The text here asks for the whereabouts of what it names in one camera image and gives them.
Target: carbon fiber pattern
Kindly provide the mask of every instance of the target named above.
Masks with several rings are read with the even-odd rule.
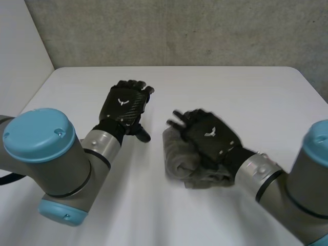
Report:
[[[182,137],[215,163],[222,162],[233,147],[241,146],[238,136],[213,114],[192,124],[182,133]]]
[[[110,90],[100,112],[100,120],[105,118],[120,122],[128,130],[144,112],[147,95],[134,89],[113,88]]]

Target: folded cloth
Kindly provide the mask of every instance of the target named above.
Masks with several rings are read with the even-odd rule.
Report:
[[[172,127],[163,132],[165,170],[169,177],[183,181],[187,189],[206,189],[212,186],[227,187],[233,178],[223,165],[218,170],[206,169],[197,150],[180,137]]]

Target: blue joint cap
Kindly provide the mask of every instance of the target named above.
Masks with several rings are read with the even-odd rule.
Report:
[[[328,120],[311,126],[304,137],[303,149],[311,159],[328,168]]]
[[[56,109],[37,109],[21,114],[3,133],[8,154],[27,163],[56,159],[72,147],[74,140],[72,123]]]
[[[40,201],[37,209],[46,218],[71,227],[82,224],[88,215],[83,210],[44,199]]]

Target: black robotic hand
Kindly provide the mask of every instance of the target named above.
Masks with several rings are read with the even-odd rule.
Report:
[[[143,81],[120,80],[113,86],[101,109],[99,120],[115,121],[126,135],[135,135],[142,142],[149,142],[150,135],[139,123],[154,88]]]
[[[172,120],[168,120],[167,124],[178,130],[181,138],[196,148],[205,168],[217,169],[219,165],[224,165],[234,177],[240,165],[254,154],[244,149],[239,137],[211,112],[196,109],[182,114],[175,110],[173,114],[184,125]]]

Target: gray robot arm segment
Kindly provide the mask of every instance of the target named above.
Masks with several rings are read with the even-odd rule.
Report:
[[[323,171],[302,150],[290,174],[265,154],[255,154],[241,165],[235,183],[246,189],[286,229],[308,245],[328,233],[328,217],[320,210],[327,208],[328,199],[316,195],[316,191],[323,187],[311,187],[313,183],[327,183],[323,179],[320,182],[313,180],[318,179],[315,175],[318,170],[314,170],[318,168]],[[308,189],[302,189],[302,184],[309,186]],[[297,196],[303,198],[302,204],[293,198]]]

